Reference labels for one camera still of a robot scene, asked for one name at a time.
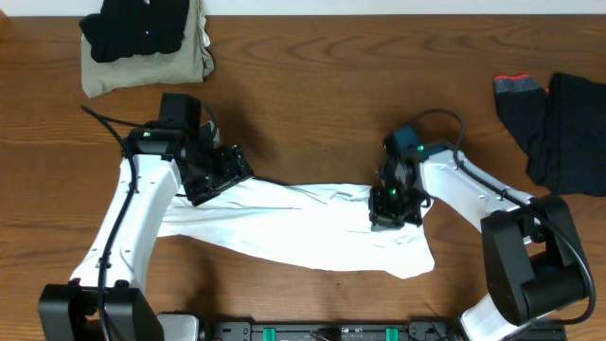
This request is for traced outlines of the white t-shirt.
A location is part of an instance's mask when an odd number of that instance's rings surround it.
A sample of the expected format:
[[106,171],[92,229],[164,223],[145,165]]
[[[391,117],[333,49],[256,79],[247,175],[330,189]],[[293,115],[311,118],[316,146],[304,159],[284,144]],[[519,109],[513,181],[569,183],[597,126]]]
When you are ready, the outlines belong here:
[[310,269],[385,271],[397,278],[432,271],[423,228],[373,231],[369,196],[367,185],[282,186],[251,179],[199,206],[173,198],[159,234]]

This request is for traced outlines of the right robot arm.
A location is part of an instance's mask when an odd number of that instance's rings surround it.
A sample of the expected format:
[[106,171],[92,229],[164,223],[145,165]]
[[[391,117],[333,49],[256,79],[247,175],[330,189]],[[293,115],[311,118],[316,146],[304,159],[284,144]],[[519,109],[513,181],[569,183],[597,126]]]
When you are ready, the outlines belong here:
[[558,325],[593,313],[597,288],[563,199],[509,188],[446,143],[390,136],[384,147],[382,183],[368,203],[374,229],[420,226],[422,211],[438,199],[481,234],[488,292],[460,316],[461,339],[512,340],[583,299],[586,311]]

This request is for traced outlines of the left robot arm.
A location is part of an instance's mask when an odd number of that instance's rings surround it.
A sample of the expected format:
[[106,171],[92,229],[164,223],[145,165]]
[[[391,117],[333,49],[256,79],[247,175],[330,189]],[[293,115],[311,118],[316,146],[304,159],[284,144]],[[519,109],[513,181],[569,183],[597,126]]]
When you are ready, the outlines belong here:
[[198,206],[249,179],[239,145],[216,146],[216,128],[150,121],[120,141],[114,198],[99,232],[65,284],[48,284],[38,303],[47,340],[204,340],[193,313],[156,314],[146,280],[169,204]]

